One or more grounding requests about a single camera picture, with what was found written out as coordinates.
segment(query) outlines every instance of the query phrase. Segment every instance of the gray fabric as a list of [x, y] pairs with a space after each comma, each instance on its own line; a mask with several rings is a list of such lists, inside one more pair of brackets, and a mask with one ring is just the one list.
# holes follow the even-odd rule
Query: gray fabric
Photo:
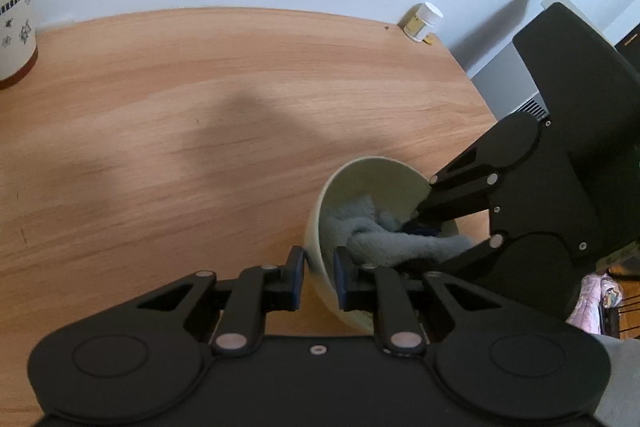
[[443, 263], [472, 246], [465, 235], [424, 237], [395, 232], [399, 228], [394, 216], [376, 211], [371, 196], [363, 196], [321, 218], [321, 250], [329, 256], [337, 247], [347, 247], [356, 264], [390, 267], [411, 259]]
[[640, 341], [593, 336], [607, 349], [611, 360], [611, 378], [596, 418], [607, 427], [640, 427]]

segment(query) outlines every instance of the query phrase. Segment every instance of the vent grille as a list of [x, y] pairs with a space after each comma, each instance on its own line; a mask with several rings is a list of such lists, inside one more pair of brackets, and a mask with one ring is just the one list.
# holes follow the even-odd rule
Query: vent grille
[[523, 103], [515, 112], [528, 112], [538, 121], [544, 120], [549, 116], [549, 111], [546, 110], [545, 103], [543, 102], [540, 93], [537, 93], [535, 96], [527, 100], [527, 102]]

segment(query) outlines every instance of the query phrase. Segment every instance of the table surface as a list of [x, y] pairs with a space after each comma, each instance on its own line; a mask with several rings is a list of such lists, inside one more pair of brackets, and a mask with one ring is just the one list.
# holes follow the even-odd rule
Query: table surface
[[[0, 91], [0, 425], [40, 414], [49, 331], [199, 269], [281, 263], [326, 179], [363, 155], [429, 176], [493, 123], [439, 42], [353, 18], [166, 10], [38, 36]], [[461, 224], [486, 236], [486, 215]], [[341, 335], [305, 284], [270, 333]]]

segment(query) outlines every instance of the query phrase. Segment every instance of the silver screw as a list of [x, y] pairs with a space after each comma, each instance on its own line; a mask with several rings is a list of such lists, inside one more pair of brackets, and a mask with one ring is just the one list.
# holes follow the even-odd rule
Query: silver screw
[[309, 352], [312, 355], [324, 355], [327, 352], [327, 349], [326, 346], [323, 346], [322, 344], [316, 344], [309, 348]]
[[216, 338], [216, 345], [222, 349], [242, 349], [246, 343], [246, 336], [240, 333], [223, 333]]
[[504, 237], [501, 233], [494, 233], [489, 239], [489, 246], [491, 248], [500, 248], [504, 243]]
[[413, 349], [422, 344], [422, 337], [413, 331], [400, 331], [391, 335], [391, 343], [402, 349]]

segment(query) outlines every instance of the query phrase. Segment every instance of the bottle label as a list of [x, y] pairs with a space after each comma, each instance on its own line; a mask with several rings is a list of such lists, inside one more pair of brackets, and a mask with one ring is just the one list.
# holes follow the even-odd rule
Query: bottle label
[[411, 20], [406, 24], [406, 30], [414, 37], [418, 36], [423, 28], [426, 26], [425, 22], [417, 15], [414, 15]]

